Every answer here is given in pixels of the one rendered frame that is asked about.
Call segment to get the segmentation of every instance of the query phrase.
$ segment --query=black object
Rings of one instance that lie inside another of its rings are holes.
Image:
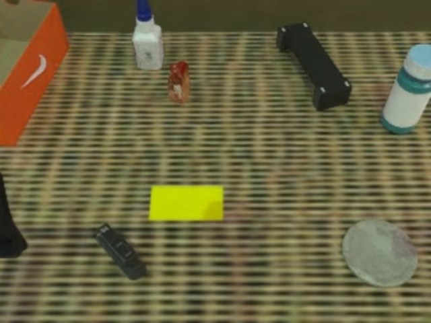
[[[27,249],[27,241],[13,222],[3,175],[0,174],[0,258],[18,258]]]
[[[335,66],[306,22],[279,27],[277,47],[282,52],[291,50],[298,58],[315,86],[312,102],[317,110],[347,104],[352,85]]]
[[[108,224],[99,227],[96,239],[129,279],[135,280],[146,274],[145,265],[134,249]]]

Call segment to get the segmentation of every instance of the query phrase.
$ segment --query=small red bottle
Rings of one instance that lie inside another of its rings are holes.
[[[176,103],[184,103],[190,94],[189,65],[180,61],[169,68],[168,93],[169,98]]]

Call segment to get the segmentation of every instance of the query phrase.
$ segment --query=bottle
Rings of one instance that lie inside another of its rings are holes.
[[[173,102],[184,103],[190,94],[189,65],[180,61],[169,68],[168,94]]]
[[[380,122],[391,133],[410,133],[430,99],[431,44],[419,44],[410,49],[404,60]]]
[[[148,0],[137,0],[136,28],[133,46],[137,66],[144,70],[161,69],[163,65],[162,29],[154,23]]]

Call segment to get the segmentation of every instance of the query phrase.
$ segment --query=sticky note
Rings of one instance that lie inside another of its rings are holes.
[[[153,186],[150,221],[221,221],[222,186]]]

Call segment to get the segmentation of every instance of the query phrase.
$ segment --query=white bottle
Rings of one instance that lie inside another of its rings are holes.
[[[413,46],[398,73],[380,121],[395,134],[410,133],[431,98],[431,44]]]
[[[140,69],[157,70],[163,65],[162,29],[154,23],[147,0],[137,0],[136,28],[133,33],[136,63]]]

